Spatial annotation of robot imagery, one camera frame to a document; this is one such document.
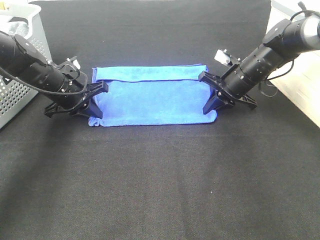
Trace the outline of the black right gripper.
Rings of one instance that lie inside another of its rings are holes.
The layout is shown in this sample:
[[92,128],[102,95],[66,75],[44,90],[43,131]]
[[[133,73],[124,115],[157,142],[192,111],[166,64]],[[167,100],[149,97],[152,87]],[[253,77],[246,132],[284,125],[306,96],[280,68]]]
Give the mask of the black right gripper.
[[258,83],[255,80],[258,75],[258,63],[234,64],[222,77],[202,71],[198,75],[200,82],[204,82],[213,88],[221,88],[219,91],[213,90],[202,108],[202,113],[206,115],[211,111],[233,108],[235,102],[245,104],[252,110],[256,108],[256,101],[247,93]]

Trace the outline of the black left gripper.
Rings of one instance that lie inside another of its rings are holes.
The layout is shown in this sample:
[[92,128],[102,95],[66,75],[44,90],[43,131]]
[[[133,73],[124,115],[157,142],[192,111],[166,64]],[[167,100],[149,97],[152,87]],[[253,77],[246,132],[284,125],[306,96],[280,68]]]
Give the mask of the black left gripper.
[[47,117],[51,118],[54,114],[79,115],[99,119],[103,117],[103,112],[93,97],[100,93],[108,93],[108,84],[105,81],[88,84],[88,76],[84,72],[80,74],[84,76],[84,83],[80,83],[78,79],[68,81],[62,85],[58,94],[49,96],[52,103],[44,110]]

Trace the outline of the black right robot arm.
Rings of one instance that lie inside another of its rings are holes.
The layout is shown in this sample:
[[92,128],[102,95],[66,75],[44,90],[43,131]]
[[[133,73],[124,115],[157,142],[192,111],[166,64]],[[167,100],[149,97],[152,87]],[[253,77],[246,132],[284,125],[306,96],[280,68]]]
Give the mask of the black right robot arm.
[[302,53],[320,48],[320,14],[313,10],[302,10],[300,20],[283,19],[271,28],[261,44],[245,59],[239,60],[224,50],[218,50],[215,59],[228,67],[221,76],[203,71],[200,82],[210,86],[210,97],[202,112],[208,114],[223,108],[232,108],[237,102],[250,109],[257,107],[248,92],[269,75],[294,60]]

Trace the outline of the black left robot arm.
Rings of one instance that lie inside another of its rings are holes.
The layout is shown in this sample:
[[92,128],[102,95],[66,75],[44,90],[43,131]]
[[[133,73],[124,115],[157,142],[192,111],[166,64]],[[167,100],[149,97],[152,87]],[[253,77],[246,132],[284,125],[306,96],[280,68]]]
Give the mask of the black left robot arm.
[[109,90],[105,82],[88,83],[88,76],[76,66],[76,57],[57,65],[48,61],[28,40],[0,33],[0,74],[43,94],[52,103],[44,113],[101,119],[103,112],[94,96]]

